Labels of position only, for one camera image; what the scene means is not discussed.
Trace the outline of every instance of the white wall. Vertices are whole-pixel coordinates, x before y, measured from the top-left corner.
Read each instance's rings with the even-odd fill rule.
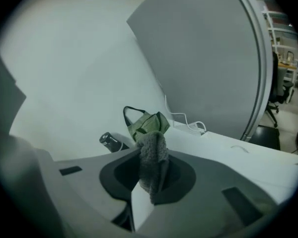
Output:
[[[54,160],[130,140],[123,107],[166,114],[164,95],[126,20],[143,0],[27,0],[0,38],[0,55],[26,94],[11,133]]]

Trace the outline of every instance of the gray towel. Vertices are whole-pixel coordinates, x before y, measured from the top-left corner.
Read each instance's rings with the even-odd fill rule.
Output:
[[[140,186],[153,196],[161,191],[169,167],[169,155],[164,136],[159,131],[143,135],[137,142],[140,152]]]

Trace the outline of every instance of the black rectangular slot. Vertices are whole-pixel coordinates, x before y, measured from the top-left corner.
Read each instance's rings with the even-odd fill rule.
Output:
[[[82,169],[79,166],[74,166],[66,169],[60,169],[61,175],[67,176],[76,172],[82,171]]]
[[[245,226],[249,226],[263,216],[238,188],[228,188],[222,193]]]

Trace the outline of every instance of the office chair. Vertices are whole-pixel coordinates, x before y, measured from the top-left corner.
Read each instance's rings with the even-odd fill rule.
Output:
[[[279,107],[276,105],[276,102],[280,104],[284,103],[290,94],[290,88],[293,86],[291,82],[284,82],[286,72],[286,68],[278,68],[278,57],[276,53],[273,52],[273,81],[268,101],[274,104],[274,106],[272,107],[267,104],[266,111],[273,119],[275,128],[278,124],[272,110],[276,110],[276,113],[279,112]]]

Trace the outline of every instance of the white desk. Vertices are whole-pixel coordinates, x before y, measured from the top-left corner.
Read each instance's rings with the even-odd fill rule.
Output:
[[[298,155],[212,132],[203,136],[192,135],[175,128],[183,124],[171,120],[169,123],[171,128],[164,135],[168,149],[221,162],[261,187],[278,204],[291,197],[296,190]],[[235,145],[245,148],[249,153],[241,148],[231,148]],[[132,208],[137,230],[154,208],[150,204],[149,194],[138,185],[132,193]]]

